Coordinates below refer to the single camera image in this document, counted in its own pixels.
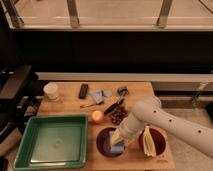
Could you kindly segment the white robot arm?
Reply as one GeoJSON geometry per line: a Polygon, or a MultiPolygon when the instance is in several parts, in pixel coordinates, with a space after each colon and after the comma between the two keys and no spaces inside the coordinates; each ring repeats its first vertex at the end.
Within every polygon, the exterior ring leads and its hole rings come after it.
{"type": "Polygon", "coordinates": [[[110,138],[112,145],[135,139],[146,124],[158,126],[213,158],[213,129],[165,112],[156,96],[136,101],[110,138]]]}

